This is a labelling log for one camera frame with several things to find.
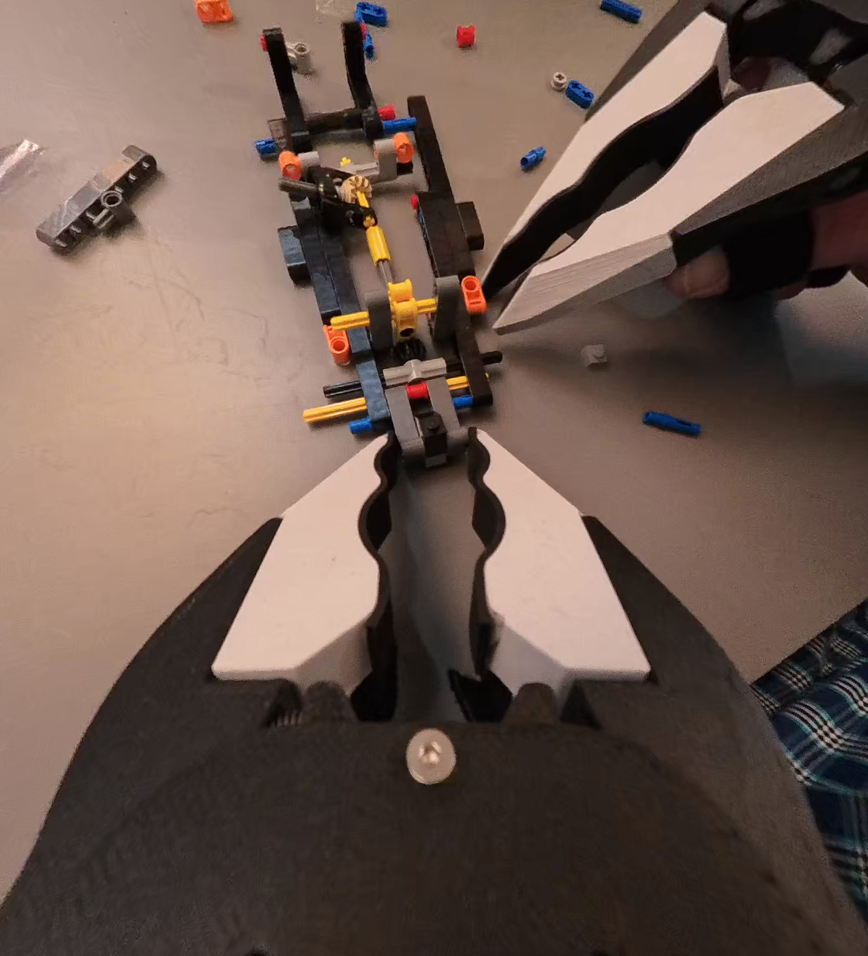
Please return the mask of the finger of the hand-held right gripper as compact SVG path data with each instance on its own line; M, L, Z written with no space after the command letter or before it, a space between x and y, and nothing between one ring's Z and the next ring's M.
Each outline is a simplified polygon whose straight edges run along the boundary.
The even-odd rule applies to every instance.
M654 185L593 221L535 266L494 324L504 336L552 320L576 299L629 293L677 268L672 233L844 109L811 82L749 94L716 114Z
M602 211L632 173L677 160L724 104L727 24L696 12L668 43L598 102L507 233L482 280L494 297L615 297L676 269L678 186Z

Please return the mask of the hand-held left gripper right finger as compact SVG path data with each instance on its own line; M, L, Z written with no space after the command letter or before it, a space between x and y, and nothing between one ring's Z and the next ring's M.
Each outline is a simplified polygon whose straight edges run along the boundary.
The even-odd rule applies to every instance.
M579 682L644 682L647 656L585 517L481 428L466 455L483 549L469 613L473 675L449 672L464 718L499 722L528 685L561 707Z

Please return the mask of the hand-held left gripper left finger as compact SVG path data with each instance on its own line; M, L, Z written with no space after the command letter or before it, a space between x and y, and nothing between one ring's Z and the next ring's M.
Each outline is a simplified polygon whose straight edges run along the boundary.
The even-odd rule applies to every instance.
M380 548L398 461L393 436L378 437L283 512L212 663L216 679L330 683L360 719L392 718L397 650Z

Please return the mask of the black lego drive shaft assembly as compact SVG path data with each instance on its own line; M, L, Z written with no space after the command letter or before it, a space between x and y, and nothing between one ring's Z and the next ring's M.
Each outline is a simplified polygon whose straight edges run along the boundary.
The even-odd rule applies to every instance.
M453 347L431 339L433 274L428 296L395 277L374 202L379 187L414 173L415 121L378 104L355 18L341 33L353 103L329 112L301 101L283 31L260 36L284 114L268 122L255 149L277 165L294 217L278 230L284 265L296 285L310 286L335 364L356 372L325 387L329 403L304 418L310 425L348 420L354 435L392 432L407 464L435 468L464 453L460 414L477 408ZM418 193L411 206L419 225Z

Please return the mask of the blue angled lego piece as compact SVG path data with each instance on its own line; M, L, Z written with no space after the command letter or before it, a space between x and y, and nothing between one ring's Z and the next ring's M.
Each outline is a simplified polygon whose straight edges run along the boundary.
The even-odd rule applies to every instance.
M386 7L368 1L357 1L355 6L355 20L360 24L362 46L365 57L372 61L375 57L375 47L371 28L386 28L389 25L389 13Z

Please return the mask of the small dark grey lego connector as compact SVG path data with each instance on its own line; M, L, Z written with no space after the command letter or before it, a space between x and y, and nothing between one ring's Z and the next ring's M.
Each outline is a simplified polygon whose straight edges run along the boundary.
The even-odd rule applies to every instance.
M107 190L85 210L84 217L98 232L105 233L128 226L135 221L134 211L123 192Z

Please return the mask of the grey lego beam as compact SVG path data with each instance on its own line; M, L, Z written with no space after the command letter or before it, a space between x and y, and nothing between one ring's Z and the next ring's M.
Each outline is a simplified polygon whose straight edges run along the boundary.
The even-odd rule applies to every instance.
M133 199L156 174L157 162L153 154L136 145L125 146L114 160L61 202L36 227L37 239L57 254L72 252L88 238L103 234L84 217L86 208L101 193L117 189L124 193L132 207Z

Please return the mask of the person's right hand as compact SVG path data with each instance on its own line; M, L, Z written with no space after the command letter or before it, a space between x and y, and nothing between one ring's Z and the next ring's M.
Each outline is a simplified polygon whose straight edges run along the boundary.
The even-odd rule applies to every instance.
M745 229L665 279L681 299L755 293L786 299L838 282L851 272L868 288L868 189L810 210Z

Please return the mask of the blue plaid shirt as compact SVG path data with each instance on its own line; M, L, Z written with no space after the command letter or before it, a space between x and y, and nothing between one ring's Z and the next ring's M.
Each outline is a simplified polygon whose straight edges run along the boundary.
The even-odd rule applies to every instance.
M868 925L868 598L751 689Z

